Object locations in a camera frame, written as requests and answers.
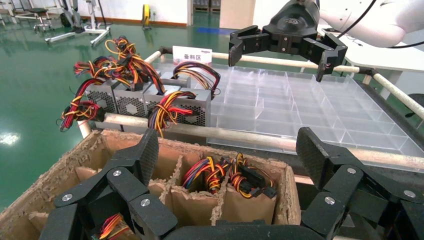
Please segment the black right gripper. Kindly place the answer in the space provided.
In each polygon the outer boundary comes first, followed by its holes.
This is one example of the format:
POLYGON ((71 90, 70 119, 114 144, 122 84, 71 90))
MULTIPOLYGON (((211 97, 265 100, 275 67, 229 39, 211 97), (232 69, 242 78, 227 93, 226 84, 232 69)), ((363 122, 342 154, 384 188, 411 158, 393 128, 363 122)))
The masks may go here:
POLYGON ((264 52, 298 55, 304 39, 304 58, 317 65, 316 81, 331 75, 343 63, 348 47, 333 34, 319 41, 319 6, 313 0, 290 0, 273 16, 263 33, 257 25, 230 34, 228 66, 234 67, 245 54, 264 52))

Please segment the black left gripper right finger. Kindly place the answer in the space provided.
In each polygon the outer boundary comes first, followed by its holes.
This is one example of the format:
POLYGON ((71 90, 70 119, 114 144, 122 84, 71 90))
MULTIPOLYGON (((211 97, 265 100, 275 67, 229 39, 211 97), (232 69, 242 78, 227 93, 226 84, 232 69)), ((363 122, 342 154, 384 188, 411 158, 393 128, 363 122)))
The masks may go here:
POLYGON ((373 171, 309 127, 298 130, 295 150, 318 191, 301 216, 303 227, 330 240, 354 213, 381 227, 386 240, 423 239, 424 196, 417 189, 373 171))

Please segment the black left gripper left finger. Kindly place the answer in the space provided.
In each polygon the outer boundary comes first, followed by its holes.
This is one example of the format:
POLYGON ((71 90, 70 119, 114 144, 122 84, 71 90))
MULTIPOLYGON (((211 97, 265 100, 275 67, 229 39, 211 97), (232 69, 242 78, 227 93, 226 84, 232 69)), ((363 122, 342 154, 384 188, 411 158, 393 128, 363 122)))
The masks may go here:
POLYGON ((154 129, 134 146, 115 152, 103 169, 54 200, 42 240, 88 240, 107 218, 122 217, 141 240, 163 240, 176 216, 148 189, 159 156, 154 129))

